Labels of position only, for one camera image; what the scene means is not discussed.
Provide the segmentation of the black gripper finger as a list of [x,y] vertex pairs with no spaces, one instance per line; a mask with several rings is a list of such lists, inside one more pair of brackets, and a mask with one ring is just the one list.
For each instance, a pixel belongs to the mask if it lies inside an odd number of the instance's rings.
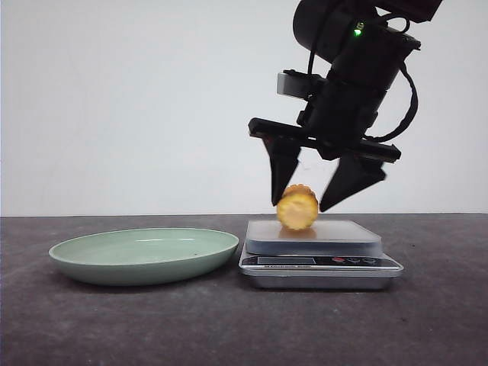
[[383,181],[386,178],[383,164],[380,160],[355,155],[341,157],[319,203],[320,211],[325,212],[359,191]]
[[263,139],[271,166],[271,202],[278,203],[298,165],[300,144],[290,138],[269,136]]

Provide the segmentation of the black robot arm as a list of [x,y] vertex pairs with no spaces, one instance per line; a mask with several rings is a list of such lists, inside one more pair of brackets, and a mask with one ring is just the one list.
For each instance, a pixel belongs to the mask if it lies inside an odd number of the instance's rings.
[[369,136],[379,107],[405,60],[420,42],[407,29],[389,25],[394,18],[407,24],[432,20],[437,1],[301,1],[294,13],[293,32],[311,58],[330,64],[326,76],[312,70],[286,69],[278,74],[277,91],[305,100],[295,125],[261,118],[249,122],[249,133],[263,141],[271,165],[271,202],[281,199],[298,164],[302,148],[315,149],[338,167],[321,198],[321,211],[386,177],[384,163],[401,153],[391,140],[413,121],[419,105],[412,94],[399,125],[384,136]]

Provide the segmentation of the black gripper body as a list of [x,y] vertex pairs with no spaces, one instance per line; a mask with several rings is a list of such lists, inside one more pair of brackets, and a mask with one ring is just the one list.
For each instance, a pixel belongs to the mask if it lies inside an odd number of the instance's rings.
[[296,125],[254,117],[249,122],[249,135],[263,141],[265,137],[293,139],[301,149],[315,149],[325,160],[345,154],[395,162],[401,152],[366,137],[375,122],[386,92],[325,79],[322,88],[307,101]]

